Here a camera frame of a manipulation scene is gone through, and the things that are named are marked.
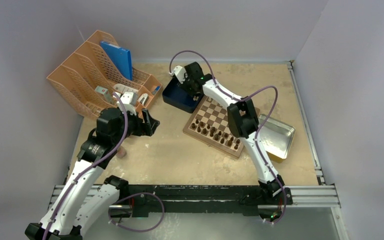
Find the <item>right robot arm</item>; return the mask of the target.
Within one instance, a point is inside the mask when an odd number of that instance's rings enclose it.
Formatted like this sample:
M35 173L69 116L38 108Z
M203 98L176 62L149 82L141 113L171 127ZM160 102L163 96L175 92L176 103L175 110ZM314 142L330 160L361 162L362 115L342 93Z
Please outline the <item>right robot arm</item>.
M280 198L281 193L286 198L285 184L263 146L260 135L262 125L259 124L251 96L241 97L234 94L212 74L205 75L197 62L176 66L171 71L171 76L178 80L179 86L188 95L205 95L227 110L229 130L243 143L256 168L262 200L272 204Z

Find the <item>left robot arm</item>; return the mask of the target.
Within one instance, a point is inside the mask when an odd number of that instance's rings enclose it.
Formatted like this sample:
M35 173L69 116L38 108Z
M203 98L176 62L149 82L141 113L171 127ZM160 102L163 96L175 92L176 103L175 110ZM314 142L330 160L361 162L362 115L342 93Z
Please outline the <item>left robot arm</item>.
M82 240L93 223L111 204L128 201L129 183L108 177L98 192L86 197L122 142L129 136L152 136L160 122L147 109L142 116L122 108L105 108L81 145L72 173L56 201L38 223L30 223L25 235L30 240Z

